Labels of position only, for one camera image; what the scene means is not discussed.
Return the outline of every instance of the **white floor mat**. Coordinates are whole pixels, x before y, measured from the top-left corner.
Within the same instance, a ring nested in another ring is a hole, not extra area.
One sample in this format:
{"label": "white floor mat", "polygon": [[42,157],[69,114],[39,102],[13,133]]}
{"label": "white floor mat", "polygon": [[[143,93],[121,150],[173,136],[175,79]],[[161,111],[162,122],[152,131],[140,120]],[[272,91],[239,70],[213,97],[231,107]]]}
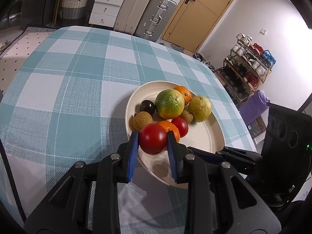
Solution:
{"label": "white floor mat", "polygon": [[0,89],[3,94],[24,61],[50,34],[51,32],[28,33],[3,56],[0,60]]}

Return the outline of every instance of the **white plate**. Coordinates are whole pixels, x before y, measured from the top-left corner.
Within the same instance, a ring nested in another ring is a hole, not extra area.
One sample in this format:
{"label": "white plate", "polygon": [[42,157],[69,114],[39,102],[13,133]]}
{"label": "white plate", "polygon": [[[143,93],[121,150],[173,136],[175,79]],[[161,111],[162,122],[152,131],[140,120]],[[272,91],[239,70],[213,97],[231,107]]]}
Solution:
{"label": "white plate", "polygon": [[[153,81],[141,85],[135,90],[135,92],[133,92],[127,103],[125,114],[125,125],[128,138],[130,138],[133,130],[133,115],[140,111],[141,102],[145,99],[155,102],[156,96],[159,92],[177,86],[179,85],[166,81]],[[163,120],[157,112],[155,112],[152,117],[154,122]],[[225,146],[223,132],[213,113],[211,113],[208,119],[204,122],[189,124],[188,134],[181,138],[179,143],[184,144],[186,147],[192,146],[211,153],[222,150]],[[149,173],[161,182],[175,187],[187,188],[187,184],[176,184],[174,182],[174,179],[171,176],[169,158],[166,150],[157,155],[149,155],[139,147],[138,160]]]}

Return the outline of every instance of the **suitcase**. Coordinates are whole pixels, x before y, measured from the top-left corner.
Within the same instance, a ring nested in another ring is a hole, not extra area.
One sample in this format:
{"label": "suitcase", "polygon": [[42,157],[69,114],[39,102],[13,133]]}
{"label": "suitcase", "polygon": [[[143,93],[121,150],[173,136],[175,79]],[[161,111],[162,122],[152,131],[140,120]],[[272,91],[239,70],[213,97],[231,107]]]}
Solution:
{"label": "suitcase", "polygon": [[113,29],[132,35],[148,3],[149,0],[124,0]]}
{"label": "suitcase", "polygon": [[135,36],[156,42],[177,3],[173,0],[150,0],[135,30]]}

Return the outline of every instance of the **blue object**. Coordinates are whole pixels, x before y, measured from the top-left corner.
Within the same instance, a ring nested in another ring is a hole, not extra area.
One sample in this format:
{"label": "blue object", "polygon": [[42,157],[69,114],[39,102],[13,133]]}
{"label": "blue object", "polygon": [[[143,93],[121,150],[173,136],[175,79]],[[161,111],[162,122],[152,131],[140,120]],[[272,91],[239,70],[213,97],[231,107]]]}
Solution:
{"label": "blue object", "polygon": [[167,149],[171,168],[171,175],[174,178],[174,182],[177,182],[177,161],[170,140],[168,140]]}
{"label": "blue object", "polygon": [[269,63],[271,68],[276,63],[276,60],[274,59],[274,57],[272,56],[269,50],[263,51],[263,54],[261,55],[261,57]]}
{"label": "blue object", "polygon": [[132,144],[132,149],[131,149],[130,156],[129,156],[128,172],[127,172],[128,182],[131,181],[133,174],[135,172],[135,163],[137,161],[137,158],[138,158],[138,133],[136,133],[136,135],[135,135],[134,142]]}

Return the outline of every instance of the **wicker basket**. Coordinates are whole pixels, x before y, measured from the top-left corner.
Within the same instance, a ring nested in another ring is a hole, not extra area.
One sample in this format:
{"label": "wicker basket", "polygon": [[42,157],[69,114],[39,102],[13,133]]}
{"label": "wicker basket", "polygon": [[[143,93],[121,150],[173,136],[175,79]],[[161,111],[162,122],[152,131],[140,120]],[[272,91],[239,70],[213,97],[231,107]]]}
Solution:
{"label": "wicker basket", "polygon": [[78,19],[83,16],[83,12],[88,0],[62,0],[61,18]]}

